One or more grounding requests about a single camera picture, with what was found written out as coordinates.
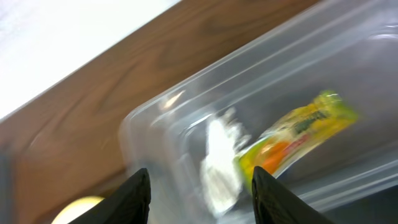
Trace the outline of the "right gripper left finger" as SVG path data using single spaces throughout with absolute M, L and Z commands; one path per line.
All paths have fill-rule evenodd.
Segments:
M 150 176 L 146 168 L 141 168 L 70 224 L 147 224 L 150 201 Z

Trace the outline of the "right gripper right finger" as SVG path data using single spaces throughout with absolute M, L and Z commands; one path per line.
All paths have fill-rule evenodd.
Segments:
M 252 201 L 256 224 L 333 224 L 259 166 L 252 177 Z

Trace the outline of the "yellow green snack wrapper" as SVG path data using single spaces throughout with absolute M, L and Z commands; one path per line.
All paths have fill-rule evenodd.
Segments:
M 358 120 L 352 107 L 332 90 L 324 90 L 265 130 L 236 156 L 247 191 L 256 166 L 277 178 L 303 156 Z

